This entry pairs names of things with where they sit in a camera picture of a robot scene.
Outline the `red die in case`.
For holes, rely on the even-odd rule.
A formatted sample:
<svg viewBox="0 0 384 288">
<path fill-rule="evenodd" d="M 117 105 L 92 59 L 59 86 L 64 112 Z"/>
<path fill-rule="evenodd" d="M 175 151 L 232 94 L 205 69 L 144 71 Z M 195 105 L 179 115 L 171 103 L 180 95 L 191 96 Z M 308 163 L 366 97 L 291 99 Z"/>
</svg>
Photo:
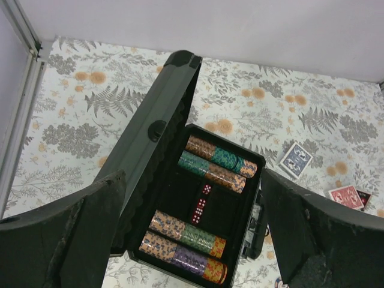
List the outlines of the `red die in case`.
<svg viewBox="0 0 384 288">
<path fill-rule="evenodd" d="M 198 201 L 198 203 L 197 203 L 197 207 L 198 207 L 200 210 L 204 210 L 205 205 L 206 205 L 206 200 L 205 200 L 205 199 L 199 199 L 199 201 Z"/>
<path fill-rule="evenodd" d="M 212 186 L 209 184 L 205 184 L 202 189 L 202 193 L 208 195 L 212 190 Z"/>
<path fill-rule="evenodd" d="M 203 207 L 197 206 L 196 209 L 194 210 L 193 217 L 200 218 L 202 216 L 202 213 L 203 213 Z"/>
<path fill-rule="evenodd" d="M 201 217 L 200 214 L 195 213 L 195 214 L 192 216 L 191 223 L 194 224 L 194 225 L 199 224 L 199 222 L 200 222 L 200 217 Z"/>
</svg>

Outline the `top poker chip row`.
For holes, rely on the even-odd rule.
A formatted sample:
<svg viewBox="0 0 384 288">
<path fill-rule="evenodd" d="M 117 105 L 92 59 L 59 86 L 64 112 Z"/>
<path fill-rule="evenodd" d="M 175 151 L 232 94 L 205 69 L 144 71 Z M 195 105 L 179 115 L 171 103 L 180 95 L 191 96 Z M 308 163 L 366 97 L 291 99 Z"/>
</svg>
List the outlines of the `top poker chip row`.
<svg viewBox="0 0 384 288">
<path fill-rule="evenodd" d="M 257 172 L 256 163 L 246 160 L 196 136 L 190 136 L 188 138 L 185 149 L 188 152 L 246 178 L 252 178 Z"/>
</svg>

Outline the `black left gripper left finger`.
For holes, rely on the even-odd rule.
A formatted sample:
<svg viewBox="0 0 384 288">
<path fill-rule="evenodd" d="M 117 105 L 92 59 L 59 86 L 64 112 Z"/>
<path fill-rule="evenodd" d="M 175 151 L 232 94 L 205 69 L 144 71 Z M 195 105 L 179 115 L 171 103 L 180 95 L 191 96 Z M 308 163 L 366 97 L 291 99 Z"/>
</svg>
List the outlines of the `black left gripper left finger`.
<svg viewBox="0 0 384 288">
<path fill-rule="evenodd" d="M 101 287 L 125 189 L 120 170 L 1 220 L 1 287 Z"/>
</svg>

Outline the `bottom poker chip row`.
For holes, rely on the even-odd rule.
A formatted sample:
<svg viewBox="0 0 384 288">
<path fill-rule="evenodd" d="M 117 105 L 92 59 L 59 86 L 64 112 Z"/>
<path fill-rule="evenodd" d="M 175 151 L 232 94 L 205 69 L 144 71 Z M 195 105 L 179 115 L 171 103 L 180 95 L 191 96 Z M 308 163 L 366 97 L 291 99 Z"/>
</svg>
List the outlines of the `bottom poker chip row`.
<svg viewBox="0 0 384 288">
<path fill-rule="evenodd" d="M 225 264 L 150 231 L 145 233 L 139 251 L 215 284 L 223 284 L 227 276 Z"/>
</svg>

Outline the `red playing card deck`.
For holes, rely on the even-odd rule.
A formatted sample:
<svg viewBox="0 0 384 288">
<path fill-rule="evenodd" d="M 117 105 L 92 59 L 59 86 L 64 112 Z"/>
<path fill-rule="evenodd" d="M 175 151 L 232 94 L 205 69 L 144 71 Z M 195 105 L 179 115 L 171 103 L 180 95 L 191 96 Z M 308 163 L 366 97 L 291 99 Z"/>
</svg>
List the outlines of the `red playing card deck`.
<svg viewBox="0 0 384 288">
<path fill-rule="evenodd" d="M 328 194 L 333 201 L 346 207 L 356 210 L 364 208 L 364 204 L 356 188 L 352 185 L 329 190 Z"/>
</svg>

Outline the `black poker set case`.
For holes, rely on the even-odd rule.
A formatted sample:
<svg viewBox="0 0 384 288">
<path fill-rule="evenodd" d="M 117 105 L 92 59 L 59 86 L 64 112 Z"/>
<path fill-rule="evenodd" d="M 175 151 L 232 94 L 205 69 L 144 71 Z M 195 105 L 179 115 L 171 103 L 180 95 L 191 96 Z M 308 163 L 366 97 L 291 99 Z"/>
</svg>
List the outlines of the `black poker set case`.
<svg viewBox="0 0 384 288">
<path fill-rule="evenodd" d="M 111 256 L 127 254 L 137 262 L 199 287 L 231 287 L 254 205 L 260 201 L 259 184 L 266 161 L 255 152 L 187 124 L 201 66 L 201 57 L 187 50 L 168 57 L 98 176 L 104 177 L 117 170 L 125 172 L 126 194 L 110 248 Z M 256 174 L 246 178 L 241 194 L 178 166 L 182 152 L 187 151 L 185 147 L 190 136 L 257 164 Z M 212 186 L 208 195 L 202 193 L 205 184 Z M 199 199 L 205 199 L 206 205 L 199 224 L 194 225 L 191 219 Z M 226 246 L 222 258 L 151 230 L 149 225 L 156 210 L 224 238 Z M 139 251 L 147 231 L 225 264 L 224 283 L 215 284 Z"/>
</svg>

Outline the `black triangular all-in button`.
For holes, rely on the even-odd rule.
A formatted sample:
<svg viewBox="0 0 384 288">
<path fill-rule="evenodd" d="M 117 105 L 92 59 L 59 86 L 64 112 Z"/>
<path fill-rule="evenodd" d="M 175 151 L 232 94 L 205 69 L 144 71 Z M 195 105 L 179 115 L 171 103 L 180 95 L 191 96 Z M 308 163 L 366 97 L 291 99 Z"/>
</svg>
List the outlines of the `black triangular all-in button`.
<svg viewBox="0 0 384 288">
<path fill-rule="evenodd" d="M 362 211 L 365 210 L 372 198 L 372 194 L 366 191 L 362 191 L 357 189 L 358 195 L 361 199 L 361 202 L 363 203 L 364 207 L 361 209 Z"/>
</svg>

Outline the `poker chip row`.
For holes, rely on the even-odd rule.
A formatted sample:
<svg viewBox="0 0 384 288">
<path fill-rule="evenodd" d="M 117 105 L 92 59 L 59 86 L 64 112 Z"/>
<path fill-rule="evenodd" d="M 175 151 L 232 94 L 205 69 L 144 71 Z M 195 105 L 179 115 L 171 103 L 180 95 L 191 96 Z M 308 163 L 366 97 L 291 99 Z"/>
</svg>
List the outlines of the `poker chip row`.
<svg viewBox="0 0 384 288">
<path fill-rule="evenodd" d="M 252 178 L 257 172 L 256 163 L 246 160 L 196 136 L 190 136 L 188 138 L 185 149 L 188 152 L 246 178 Z"/>
<path fill-rule="evenodd" d="M 215 284 L 223 284 L 227 276 L 225 264 L 150 231 L 145 233 L 139 251 Z"/>
<path fill-rule="evenodd" d="M 243 192 L 247 181 L 245 177 L 187 151 L 182 152 L 178 166 L 239 194 Z"/>
<path fill-rule="evenodd" d="M 226 246 L 224 238 L 206 232 L 159 210 L 155 211 L 149 228 L 210 256 L 218 259 L 223 256 Z"/>
</svg>

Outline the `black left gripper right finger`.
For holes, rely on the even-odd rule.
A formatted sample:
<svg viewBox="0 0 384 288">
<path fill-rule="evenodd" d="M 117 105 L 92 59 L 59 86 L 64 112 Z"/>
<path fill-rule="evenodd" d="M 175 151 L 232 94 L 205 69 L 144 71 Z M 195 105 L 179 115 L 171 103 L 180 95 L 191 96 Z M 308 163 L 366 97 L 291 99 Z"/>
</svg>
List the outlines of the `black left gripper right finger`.
<svg viewBox="0 0 384 288">
<path fill-rule="evenodd" d="M 265 169 L 262 197 L 282 282 L 289 287 L 383 287 L 383 219 Z"/>
</svg>

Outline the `blue playing card deck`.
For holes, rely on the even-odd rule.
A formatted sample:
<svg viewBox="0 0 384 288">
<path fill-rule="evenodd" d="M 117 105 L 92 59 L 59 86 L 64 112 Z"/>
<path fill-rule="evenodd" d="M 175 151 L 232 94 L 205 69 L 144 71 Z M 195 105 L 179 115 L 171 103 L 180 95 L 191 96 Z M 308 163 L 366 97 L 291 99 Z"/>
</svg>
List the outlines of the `blue playing card deck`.
<svg viewBox="0 0 384 288">
<path fill-rule="evenodd" d="M 294 142 L 280 161 L 280 166 L 293 178 L 299 179 L 310 165 L 313 156 L 300 144 Z"/>
</svg>

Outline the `floral patterned table mat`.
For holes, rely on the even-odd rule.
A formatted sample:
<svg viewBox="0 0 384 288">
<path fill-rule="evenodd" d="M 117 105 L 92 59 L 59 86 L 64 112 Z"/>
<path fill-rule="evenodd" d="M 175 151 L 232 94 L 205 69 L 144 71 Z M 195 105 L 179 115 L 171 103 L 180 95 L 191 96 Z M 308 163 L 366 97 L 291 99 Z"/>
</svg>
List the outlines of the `floral patterned table mat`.
<svg viewBox="0 0 384 288">
<path fill-rule="evenodd" d="M 159 75 L 167 52 L 58 37 L 48 47 L 6 217 L 89 185 Z M 313 159 L 297 184 L 320 195 L 353 185 L 383 216 L 383 95 L 375 83 L 205 58 L 188 121 L 280 160 Z"/>
</svg>

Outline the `aluminium left frame post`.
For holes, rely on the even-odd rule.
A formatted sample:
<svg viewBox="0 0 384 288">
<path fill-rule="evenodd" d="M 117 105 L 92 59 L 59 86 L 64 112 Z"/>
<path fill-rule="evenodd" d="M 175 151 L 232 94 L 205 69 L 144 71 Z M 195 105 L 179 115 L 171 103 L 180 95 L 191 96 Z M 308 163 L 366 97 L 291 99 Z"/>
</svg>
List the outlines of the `aluminium left frame post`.
<svg viewBox="0 0 384 288">
<path fill-rule="evenodd" d="M 5 211 L 45 69 L 19 1 L 1 1 L 1 212 Z"/>
</svg>

